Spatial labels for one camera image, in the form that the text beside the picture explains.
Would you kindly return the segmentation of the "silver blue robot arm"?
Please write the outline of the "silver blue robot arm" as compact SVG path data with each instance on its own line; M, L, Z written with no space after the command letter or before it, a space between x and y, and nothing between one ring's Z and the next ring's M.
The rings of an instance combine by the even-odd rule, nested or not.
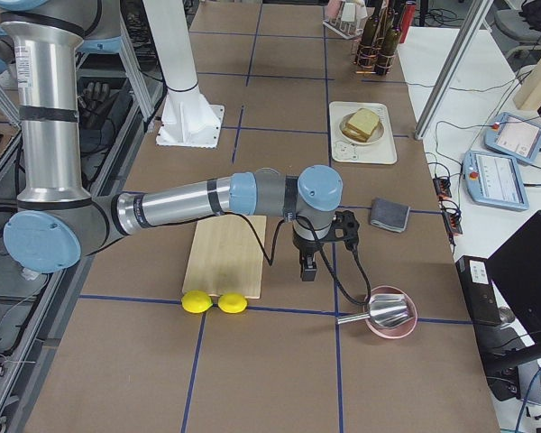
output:
M7 252L41 273L67 269L128 235L234 213L282 217L299 248L329 236L343 182L325 165L298 176L275 170L158 193L93 198L82 183L77 51L124 46L116 1L2 1L1 24L13 40L25 163L25 187L7 221Z

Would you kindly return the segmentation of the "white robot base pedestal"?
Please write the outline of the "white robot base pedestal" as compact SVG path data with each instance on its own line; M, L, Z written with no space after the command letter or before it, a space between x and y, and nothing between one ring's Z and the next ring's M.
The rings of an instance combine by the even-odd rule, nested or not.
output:
M143 4L167 88L157 144L215 148L225 108L209 104L200 91L183 3Z

